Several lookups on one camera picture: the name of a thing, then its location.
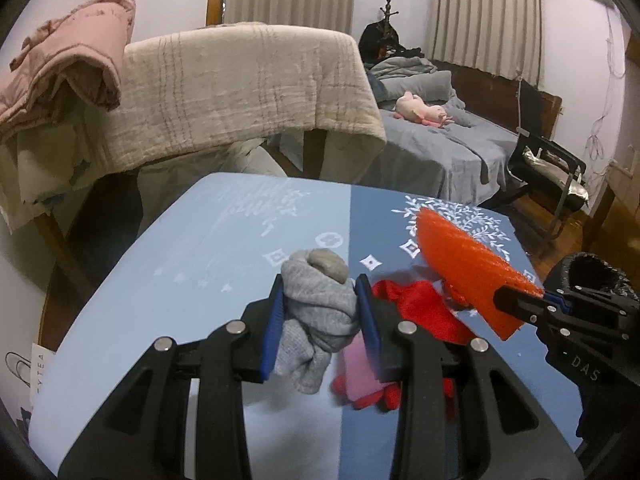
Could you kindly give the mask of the black office chair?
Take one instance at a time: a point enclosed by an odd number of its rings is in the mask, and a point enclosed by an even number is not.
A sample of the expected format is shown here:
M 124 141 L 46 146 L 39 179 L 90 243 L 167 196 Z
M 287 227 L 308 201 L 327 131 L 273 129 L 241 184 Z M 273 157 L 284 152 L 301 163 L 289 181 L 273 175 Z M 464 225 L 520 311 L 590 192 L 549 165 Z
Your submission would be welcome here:
M 524 148 L 530 148 L 532 152 L 548 162 L 553 162 L 567 171 L 572 177 L 582 175 L 580 183 L 586 188 L 584 174 L 586 163 L 572 154 L 562 145 L 546 138 L 542 132 L 544 125 L 544 99 L 542 93 L 527 81 L 521 79 L 518 82 L 518 142 L 506 164 L 506 173 L 518 186 L 514 190 L 506 192 L 500 198 L 500 207 L 512 204 L 524 196 L 535 197 L 538 205 L 552 214 L 550 224 L 546 228 L 531 223 L 530 226 L 542 237 L 544 246 L 554 242 L 564 230 L 568 218 L 576 214 L 589 202 L 567 194 L 570 181 L 561 190 L 556 184 L 537 174 L 530 168 L 523 156 Z

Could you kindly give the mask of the blue tree-print table mat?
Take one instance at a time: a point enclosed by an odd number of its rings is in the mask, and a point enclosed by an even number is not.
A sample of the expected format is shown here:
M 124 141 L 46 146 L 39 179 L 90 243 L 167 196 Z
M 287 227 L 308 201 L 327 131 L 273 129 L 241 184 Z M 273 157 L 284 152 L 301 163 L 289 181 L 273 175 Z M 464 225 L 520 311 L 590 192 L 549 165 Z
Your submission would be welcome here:
M 29 428 L 58 471 L 92 416 L 157 338 L 207 337 L 266 298 L 299 249 L 328 248 L 351 276 L 434 281 L 416 216 L 438 211 L 526 278 L 535 271 L 508 218 L 486 209 L 379 188 L 211 174 L 125 252 L 66 334 L 44 374 Z M 328 387 L 312 396 L 285 378 L 243 389 L 248 454 L 257 479 L 386 479 L 398 416 L 356 410 Z

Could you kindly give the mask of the black lined trash bin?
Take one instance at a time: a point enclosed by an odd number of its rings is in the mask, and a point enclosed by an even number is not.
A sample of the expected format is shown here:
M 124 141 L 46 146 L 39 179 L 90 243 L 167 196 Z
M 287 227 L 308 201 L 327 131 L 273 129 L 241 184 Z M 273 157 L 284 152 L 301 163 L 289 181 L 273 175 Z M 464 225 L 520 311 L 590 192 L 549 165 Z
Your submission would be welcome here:
M 544 288 L 549 290 L 567 290 L 576 286 L 598 292 L 610 292 L 634 301 L 639 300 L 638 294 L 622 270 L 588 252 L 576 252 L 564 257 L 544 279 Z

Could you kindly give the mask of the beige quilt on rack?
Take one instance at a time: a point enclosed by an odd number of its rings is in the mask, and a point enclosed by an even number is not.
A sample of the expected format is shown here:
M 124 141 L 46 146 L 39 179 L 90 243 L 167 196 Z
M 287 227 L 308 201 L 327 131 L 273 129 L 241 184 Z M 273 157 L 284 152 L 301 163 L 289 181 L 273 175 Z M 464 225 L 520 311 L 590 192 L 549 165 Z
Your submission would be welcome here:
M 128 44 L 120 104 L 81 107 L 80 188 L 147 162 L 284 133 L 326 132 L 323 180 L 355 183 L 386 144 L 355 40 L 241 23 Z

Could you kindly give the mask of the pink plush toy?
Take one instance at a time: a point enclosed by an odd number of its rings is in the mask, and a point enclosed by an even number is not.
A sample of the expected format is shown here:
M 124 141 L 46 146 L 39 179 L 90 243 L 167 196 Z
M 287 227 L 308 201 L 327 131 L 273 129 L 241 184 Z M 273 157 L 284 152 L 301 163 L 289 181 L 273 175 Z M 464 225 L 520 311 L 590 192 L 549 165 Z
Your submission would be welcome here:
M 406 91 L 397 101 L 394 109 L 396 119 L 408 120 L 414 124 L 440 128 L 454 120 L 440 105 L 428 105 L 420 96 Z

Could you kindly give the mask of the coat stand with black coat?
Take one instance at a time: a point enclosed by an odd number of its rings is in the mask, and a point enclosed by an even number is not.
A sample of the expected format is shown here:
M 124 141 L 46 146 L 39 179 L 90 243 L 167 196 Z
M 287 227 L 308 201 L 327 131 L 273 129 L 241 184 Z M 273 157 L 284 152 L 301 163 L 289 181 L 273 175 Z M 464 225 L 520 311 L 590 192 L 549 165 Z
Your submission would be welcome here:
M 367 24 L 360 40 L 358 49 L 362 62 L 366 65 L 374 65 L 378 62 L 400 56 L 401 58 L 424 58 L 421 48 L 407 49 L 399 41 L 398 32 L 390 24 L 390 18 L 398 14 L 392 10 L 392 0 L 386 0 L 381 21 Z

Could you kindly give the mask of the orange textured mat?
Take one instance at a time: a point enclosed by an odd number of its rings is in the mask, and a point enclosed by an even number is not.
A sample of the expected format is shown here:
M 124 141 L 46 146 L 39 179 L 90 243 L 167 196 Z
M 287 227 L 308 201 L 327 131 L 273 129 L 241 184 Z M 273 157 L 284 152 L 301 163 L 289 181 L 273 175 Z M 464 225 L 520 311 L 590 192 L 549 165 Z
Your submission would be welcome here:
M 510 338 L 523 322 L 494 305 L 495 292 L 506 286 L 535 299 L 544 298 L 541 287 L 436 211 L 420 210 L 416 240 L 426 263 L 477 310 L 502 340 Z

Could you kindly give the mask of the right beige curtain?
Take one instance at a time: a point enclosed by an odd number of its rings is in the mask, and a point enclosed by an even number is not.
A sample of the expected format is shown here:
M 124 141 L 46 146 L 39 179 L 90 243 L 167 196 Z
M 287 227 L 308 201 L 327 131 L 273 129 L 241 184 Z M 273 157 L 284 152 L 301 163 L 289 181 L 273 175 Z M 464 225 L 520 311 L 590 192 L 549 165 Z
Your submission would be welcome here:
M 431 61 L 536 86 L 544 64 L 544 0 L 432 0 L 425 53 Z

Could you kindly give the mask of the red cloth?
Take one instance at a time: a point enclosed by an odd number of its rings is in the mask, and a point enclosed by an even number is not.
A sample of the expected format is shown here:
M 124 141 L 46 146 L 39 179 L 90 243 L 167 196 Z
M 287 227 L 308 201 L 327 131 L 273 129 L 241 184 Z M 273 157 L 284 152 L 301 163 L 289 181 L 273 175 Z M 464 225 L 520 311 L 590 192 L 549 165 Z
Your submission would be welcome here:
M 449 310 L 442 295 L 428 281 L 399 285 L 391 280 L 383 280 L 372 286 L 372 292 L 375 298 L 390 301 L 402 318 L 416 323 L 436 339 L 452 344 L 468 344 L 475 338 L 472 330 Z M 378 404 L 393 411 L 400 405 L 401 388 L 397 382 L 391 382 L 383 392 L 373 393 L 356 402 L 349 401 L 346 396 L 343 357 L 340 371 L 332 380 L 330 388 L 334 394 L 352 404 L 356 410 Z

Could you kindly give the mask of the wooden wardrobe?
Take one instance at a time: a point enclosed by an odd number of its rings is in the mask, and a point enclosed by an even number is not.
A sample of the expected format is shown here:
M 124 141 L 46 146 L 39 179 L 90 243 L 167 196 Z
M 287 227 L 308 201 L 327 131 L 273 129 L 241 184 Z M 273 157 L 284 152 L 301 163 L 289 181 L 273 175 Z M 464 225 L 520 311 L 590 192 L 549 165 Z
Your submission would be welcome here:
M 639 248 L 639 36 L 631 35 L 626 47 L 625 102 L 616 151 L 605 175 L 604 191 L 596 211 L 582 230 L 582 250 L 596 242 L 608 221 L 611 209 L 618 210 L 622 222 L 615 223 L 613 235 L 636 234 L 626 242 Z

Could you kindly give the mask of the pink jacket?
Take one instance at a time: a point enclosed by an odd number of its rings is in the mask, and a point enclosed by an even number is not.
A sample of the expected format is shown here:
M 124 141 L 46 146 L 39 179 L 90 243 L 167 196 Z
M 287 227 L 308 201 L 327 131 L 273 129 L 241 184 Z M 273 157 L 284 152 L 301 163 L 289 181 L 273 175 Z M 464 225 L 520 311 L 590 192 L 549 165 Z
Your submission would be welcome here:
M 27 36 L 1 77 L 1 140 L 58 122 L 70 93 L 104 110 L 118 107 L 135 17 L 136 0 L 88 0 Z

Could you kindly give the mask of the grey sock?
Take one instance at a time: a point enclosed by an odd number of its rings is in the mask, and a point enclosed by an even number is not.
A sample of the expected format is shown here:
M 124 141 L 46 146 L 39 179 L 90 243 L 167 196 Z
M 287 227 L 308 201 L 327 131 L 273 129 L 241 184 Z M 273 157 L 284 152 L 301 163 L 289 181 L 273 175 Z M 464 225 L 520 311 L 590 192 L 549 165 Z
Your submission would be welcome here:
M 359 332 L 357 297 L 348 266 L 332 250 L 303 249 L 281 266 L 285 319 L 274 372 L 295 390 L 320 390 L 332 356 Z

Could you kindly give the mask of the wooden headboard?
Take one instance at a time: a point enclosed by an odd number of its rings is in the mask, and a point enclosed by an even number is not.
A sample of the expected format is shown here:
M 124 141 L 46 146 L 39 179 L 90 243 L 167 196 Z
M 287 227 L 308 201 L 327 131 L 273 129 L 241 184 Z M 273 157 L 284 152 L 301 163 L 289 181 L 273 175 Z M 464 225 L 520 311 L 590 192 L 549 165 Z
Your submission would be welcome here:
M 515 80 L 437 60 L 433 64 L 439 70 L 451 73 L 451 84 L 469 112 L 515 131 L 518 126 L 518 83 Z

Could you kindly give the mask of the silver chair cushion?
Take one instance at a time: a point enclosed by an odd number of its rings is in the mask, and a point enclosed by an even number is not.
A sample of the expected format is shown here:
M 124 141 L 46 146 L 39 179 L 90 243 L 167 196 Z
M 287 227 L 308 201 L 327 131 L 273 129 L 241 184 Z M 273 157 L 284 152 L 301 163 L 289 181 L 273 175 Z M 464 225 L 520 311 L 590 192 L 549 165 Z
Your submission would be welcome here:
M 564 190 L 566 182 L 570 181 L 570 187 L 567 192 L 569 196 L 578 197 L 585 202 L 589 200 L 588 190 L 580 183 L 580 179 L 582 178 L 581 174 L 578 174 L 578 178 L 572 177 L 560 166 L 556 166 L 553 162 L 548 162 L 548 160 L 537 157 L 530 148 L 524 148 L 523 156 L 526 164 L 530 168 L 536 171 L 537 174 L 541 174 L 549 179 L 561 190 Z

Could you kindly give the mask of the bed with grey sheet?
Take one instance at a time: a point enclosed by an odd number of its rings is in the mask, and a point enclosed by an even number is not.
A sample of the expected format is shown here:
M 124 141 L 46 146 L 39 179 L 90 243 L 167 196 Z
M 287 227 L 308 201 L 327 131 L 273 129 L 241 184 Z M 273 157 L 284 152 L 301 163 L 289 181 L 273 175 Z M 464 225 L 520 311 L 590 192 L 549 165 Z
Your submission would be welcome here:
M 445 108 L 454 122 L 434 128 L 398 119 L 393 105 L 384 103 L 386 145 L 359 183 L 473 206 L 510 188 L 506 164 L 516 134 L 456 102 Z

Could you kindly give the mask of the grey crumpled duvet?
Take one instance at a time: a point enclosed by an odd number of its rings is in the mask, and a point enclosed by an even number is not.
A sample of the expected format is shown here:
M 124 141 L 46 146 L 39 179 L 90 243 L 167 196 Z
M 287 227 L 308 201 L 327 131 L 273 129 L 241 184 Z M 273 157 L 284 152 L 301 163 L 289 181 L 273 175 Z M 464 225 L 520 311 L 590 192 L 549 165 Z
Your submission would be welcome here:
M 462 127 L 476 125 L 452 85 L 450 70 L 439 70 L 426 58 L 394 56 L 366 69 L 378 107 L 392 110 L 406 92 L 420 96 L 428 105 L 440 105 L 452 121 Z

